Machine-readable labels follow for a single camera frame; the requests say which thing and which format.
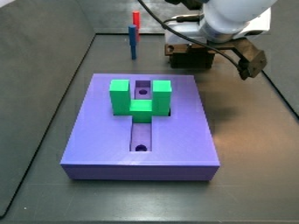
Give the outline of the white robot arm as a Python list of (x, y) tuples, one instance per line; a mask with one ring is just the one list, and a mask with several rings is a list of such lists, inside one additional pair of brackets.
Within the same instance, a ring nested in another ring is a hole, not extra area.
[(225, 43), (269, 31), (270, 6), (277, 0), (204, 0), (196, 22), (170, 21), (166, 25), (190, 39)]

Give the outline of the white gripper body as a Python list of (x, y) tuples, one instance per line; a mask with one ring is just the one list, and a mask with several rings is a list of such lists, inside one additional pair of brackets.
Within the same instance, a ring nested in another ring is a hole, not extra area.
[[(200, 34), (200, 28), (197, 22), (182, 22), (177, 23), (176, 21), (170, 21), (166, 23), (168, 27), (178, 32), (182, 36), (200, 41), (201, 43), (206, 43), (206, 39)], [(168, 30), (164, 31), (164, 42), (168, 45), (177, 45), (177, 44), (189, 44), (190, 41), (180, 38), (177, 35), (170, 33)]]

